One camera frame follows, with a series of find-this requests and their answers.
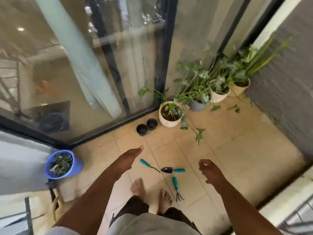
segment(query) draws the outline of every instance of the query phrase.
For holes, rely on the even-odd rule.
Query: leg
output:
[[[170,194],[167,191],[161,190],[157,214],[166,218],[184,222],[200,233],[196,225],[191,222],[182,211],[171,206],[172,202]]]
[[[119,213],[111,219],[110,226],[113,222],[123,214],[134,214],[141,215],[143,213],[148,213],[149,205],[143,202],[146,192],[145,187],[143,185],[142,178],[136,179],[134,183],[131,185],[131,192],[133,196],[127,201],[126,205],[119,211]]]

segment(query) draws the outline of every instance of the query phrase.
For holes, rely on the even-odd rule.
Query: teal handle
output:
[[[185,172],[185,169],[174,169],[173,172]]]
[[[144,165],[146,165],[147,167],[150,167],[150,165],[144,160],[144,159],[140,159],[140,162]]]
[[[178,184],[177,184],[176,177],[173,177],[173,182],[174,182],[175,189],[178,190]]]

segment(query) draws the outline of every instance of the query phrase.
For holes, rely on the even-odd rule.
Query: bare foot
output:
[[[131,193],[135,196],[139,196],[142,200],[146,197],[145,186],[143,185],[142,178],[138,178],[131,185]]]
[[[173,201],[171,200],[170,194],[161,189],[159,197],[159,208],[157,214],[164,214],[168,208],[171,207]]]

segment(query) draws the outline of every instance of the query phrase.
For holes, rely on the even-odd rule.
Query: person's left hand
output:
[[[118,178],[120,178],[124,172],[131,169],[131,165],[134,163],[135,158],[138,157],[142,153],[142,151],[142,145],[137,149],[129,149],[113,162],[112,165],[114,167],[114,170],[118,172]]]

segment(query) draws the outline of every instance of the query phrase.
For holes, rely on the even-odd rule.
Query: person's left arm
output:
[[[114,183],[131,169],[143,146],[130,149],[117,158],[57,221],[54,226],[70,228],[80,235],[96,235],[105,213]]]

